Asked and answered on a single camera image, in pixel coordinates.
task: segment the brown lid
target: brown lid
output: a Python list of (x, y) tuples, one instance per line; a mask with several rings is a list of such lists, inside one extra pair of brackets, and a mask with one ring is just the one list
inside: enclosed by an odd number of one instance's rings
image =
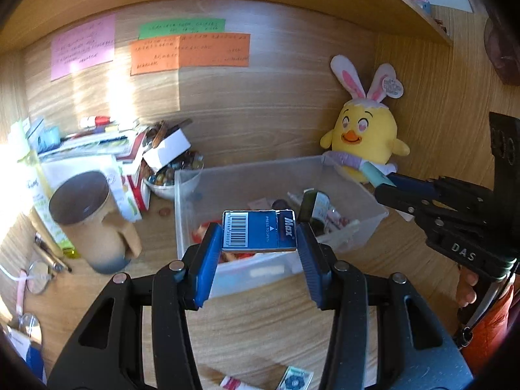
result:
[(110, 188), (102, 172), (75, 175), (61, 185), (49, 202), (53, 220), (63, 226), (83, 221), (107, 199)]

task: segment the green sticky note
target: green sticky note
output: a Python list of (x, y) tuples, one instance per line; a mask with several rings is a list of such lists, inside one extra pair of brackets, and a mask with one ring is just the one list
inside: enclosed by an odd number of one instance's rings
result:
[(180, 35), (182, 33), (224, 32), (226, 19), (166, 19), (145, 23), (139, 28), (139, 39)]

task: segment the blue gripper pad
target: blue gripper pad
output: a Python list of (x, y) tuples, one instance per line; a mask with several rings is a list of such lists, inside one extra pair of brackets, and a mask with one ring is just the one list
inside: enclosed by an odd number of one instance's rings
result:
[(439, 193), (435, 190), (433, 183), (396, 173), (390, 173), (387, 177), (400, 190), (412, 192), (430, 200), (439, 198)]
[(218, 258), (222, 250), (222, 226), (212, 223), (202, 240), (193, 266), (197, 267), (193, 282), (196, 283), (196, 293), (193, 301), (201, 308), (210, 296), (211, 285), (215, 278)]
[(332, 272), (308, 223), (297, 226), (296, 239), (310, 298), (318, 308), (324, 309), (325, 293), (332, 281)]

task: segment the metal screw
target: metal screw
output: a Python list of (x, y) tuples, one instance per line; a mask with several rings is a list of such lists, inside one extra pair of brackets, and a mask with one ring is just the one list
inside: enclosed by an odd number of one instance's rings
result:
[(120, 272), (112, 277), (112, 281), (116, 284), (122, 284), (126, 281), (126, 274), (124, 272)]
[(346, 261), (336, 261), (334, 264), (334, 268), (338, 271), (347, 271), (350, 268), (350, 265)]
[(397, 284), (405, 284), (406, 276), (402, 272), (395, 272), (392, 274), (392, 280)]
[(171, 271), (182, 271), (184, 270), (184, 263), (178, 259), (176, 261), (172, 261), (168, 267), (170, 267)]

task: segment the human hand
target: human hand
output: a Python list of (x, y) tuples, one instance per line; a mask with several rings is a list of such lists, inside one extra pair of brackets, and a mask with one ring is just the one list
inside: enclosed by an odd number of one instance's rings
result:
[(477, 294), (473, 290), (473, 286), (478, 282), (478, 274), (461, 267), (459, 275), (459, 283), (457, 285), (457, 293), (455, 299), (461, 308), (468, 304), (472, 304), (477, 300)]

